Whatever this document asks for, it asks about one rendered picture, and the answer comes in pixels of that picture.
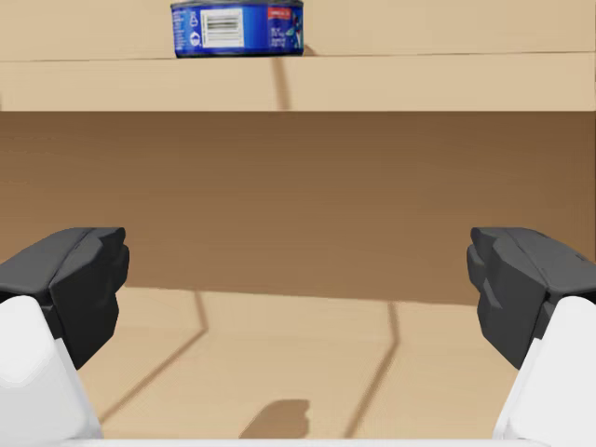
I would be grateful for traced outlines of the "blue flat can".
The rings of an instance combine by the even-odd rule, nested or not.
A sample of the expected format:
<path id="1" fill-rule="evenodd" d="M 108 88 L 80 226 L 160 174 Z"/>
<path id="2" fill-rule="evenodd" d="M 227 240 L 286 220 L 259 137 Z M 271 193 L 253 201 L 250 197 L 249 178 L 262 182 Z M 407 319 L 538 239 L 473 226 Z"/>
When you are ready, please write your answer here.
<path id="1" fill-rule="evenodd" d="M 178 58 L 304 54 L 302 0 L 186 0 L 170 11 Z"/>

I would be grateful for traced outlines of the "pale wooden shelf unit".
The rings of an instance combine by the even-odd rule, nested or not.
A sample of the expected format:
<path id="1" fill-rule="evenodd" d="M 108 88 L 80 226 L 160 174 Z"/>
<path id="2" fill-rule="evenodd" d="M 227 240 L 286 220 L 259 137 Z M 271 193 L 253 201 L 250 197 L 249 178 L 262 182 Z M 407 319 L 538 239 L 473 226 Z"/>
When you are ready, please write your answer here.
<path id="1" fill-rule="evenodd" d="M 0 262 L 122 226 L 108 439 L 486 439 L 474 226 L 596 261 L 596 0 L 304 0 L 305 54 L 176 59 L 175 0 L 0 0 Z"/>

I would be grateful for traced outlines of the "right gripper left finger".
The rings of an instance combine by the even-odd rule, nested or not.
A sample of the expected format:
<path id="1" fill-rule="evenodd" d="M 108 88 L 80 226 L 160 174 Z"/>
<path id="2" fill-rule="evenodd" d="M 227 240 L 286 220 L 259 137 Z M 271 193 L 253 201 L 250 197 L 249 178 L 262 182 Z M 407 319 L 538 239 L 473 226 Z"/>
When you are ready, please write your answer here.
<path id="1" fill-rule="evenodd" d="M 114 335 L 125 238 L 69 228 L 0 263 L 0 440 L 102 437 L 78 371 Z"/>

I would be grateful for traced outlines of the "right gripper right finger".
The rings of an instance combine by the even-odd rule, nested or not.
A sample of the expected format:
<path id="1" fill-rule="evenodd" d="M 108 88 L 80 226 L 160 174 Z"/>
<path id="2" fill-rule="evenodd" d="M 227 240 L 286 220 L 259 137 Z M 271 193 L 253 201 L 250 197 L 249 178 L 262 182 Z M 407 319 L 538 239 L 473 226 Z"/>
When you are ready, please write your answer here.
<path id="1" fill-rule="evenodd" d="M 596 440 L 596 264 L 532 229 L 474 227 L 484 338 L 518 373 L 496 440 Z"/>

